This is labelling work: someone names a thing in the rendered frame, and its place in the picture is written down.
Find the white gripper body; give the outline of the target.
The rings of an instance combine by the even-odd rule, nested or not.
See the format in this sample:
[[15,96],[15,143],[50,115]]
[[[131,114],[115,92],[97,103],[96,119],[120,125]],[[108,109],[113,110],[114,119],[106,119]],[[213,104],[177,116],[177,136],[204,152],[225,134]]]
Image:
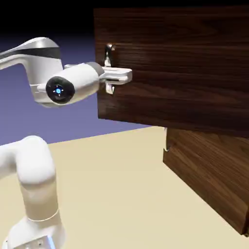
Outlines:
[[100,81],[123,85],[132,81],[132,69],[103,67],[104,73],[99,76]]

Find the dark wood cabinet door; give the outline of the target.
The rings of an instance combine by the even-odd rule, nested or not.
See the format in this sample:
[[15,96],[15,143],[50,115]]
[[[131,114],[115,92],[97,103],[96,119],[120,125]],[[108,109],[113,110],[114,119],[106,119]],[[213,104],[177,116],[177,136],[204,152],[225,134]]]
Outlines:
[[168,128],[163,163],[239,234],[249,237],[249,138]]
[[96,61],[132,82],[98,93],[101,119],[249,137],[249,5],[94,10]]

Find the dark wood cabinet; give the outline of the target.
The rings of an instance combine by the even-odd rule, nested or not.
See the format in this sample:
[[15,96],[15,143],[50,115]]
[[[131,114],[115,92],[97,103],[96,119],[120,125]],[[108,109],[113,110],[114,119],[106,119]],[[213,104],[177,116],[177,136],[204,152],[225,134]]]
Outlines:
[[96,8],[95,58],[133,80],[101,119],[165,128],[163,162],[249,237],[249,4]]

